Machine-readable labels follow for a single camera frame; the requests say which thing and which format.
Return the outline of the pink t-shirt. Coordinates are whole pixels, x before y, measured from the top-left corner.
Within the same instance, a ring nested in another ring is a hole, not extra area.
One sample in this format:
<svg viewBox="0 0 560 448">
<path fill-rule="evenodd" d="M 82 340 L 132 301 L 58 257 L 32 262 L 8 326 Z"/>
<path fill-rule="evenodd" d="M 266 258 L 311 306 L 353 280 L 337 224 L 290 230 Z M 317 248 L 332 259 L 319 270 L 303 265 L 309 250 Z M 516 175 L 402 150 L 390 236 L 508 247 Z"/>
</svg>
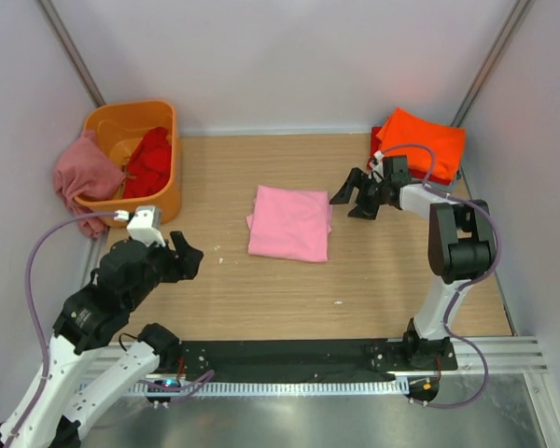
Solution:
<svg viewBox="0 0 560 448">
<path fill-rule="evenodd" d="M 329 259 L 332 206 L 319 190 L 259 185 L 246 217 L 247 253 L 275 259 L 324 263 Z"/>
</svg>

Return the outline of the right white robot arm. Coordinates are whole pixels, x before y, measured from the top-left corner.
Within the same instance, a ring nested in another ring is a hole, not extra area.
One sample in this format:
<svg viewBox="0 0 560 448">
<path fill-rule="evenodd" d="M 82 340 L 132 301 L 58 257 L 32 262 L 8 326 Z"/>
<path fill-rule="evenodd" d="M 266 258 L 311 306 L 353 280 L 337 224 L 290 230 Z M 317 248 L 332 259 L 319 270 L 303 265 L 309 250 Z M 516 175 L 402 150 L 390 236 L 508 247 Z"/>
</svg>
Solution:
<svg viewBox="0 0 560 448">
<path fill-rule="evenodd" d="M 498 261 L 497 230 L 487 202 L 456 198 L 413 179 L 404 156 L 387 157 L 369 173 L 352 169 L 329 202 L 353 202 L 348 213 L 353 218 L 374 220 L 381 206 L 390 205 L 427 221 L 432 284 L 401 341 L 372 348 L 374 367 L 378 371 L 455 369 L 451 320 L 469 289 L 489 276 Z"/>
</svg>

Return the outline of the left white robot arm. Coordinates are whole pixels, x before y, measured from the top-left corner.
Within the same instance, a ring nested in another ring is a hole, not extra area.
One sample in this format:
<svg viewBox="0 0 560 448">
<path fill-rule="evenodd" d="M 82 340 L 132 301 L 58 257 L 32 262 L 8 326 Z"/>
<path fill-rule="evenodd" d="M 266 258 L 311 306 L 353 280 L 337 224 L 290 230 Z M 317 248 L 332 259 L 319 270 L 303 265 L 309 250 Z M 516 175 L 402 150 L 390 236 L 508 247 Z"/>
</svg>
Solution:
<svg viewBox="0 0 560 448">
<path fill-rule="evenodd" d="M 153 289 L 197 276 L 203 252 L 180 231 L 171 238 L 115 243 L 91 272 L 90 282 L 64 302 L 41 368 L 17 409 L 0 424 L 0 447 L 78 447 L 130 386 L 149 373 L 176 367 L 181 342 L 162 325 L 148 324 L 114 366 L 76 392 L 86 371 Z"/>
</svg>

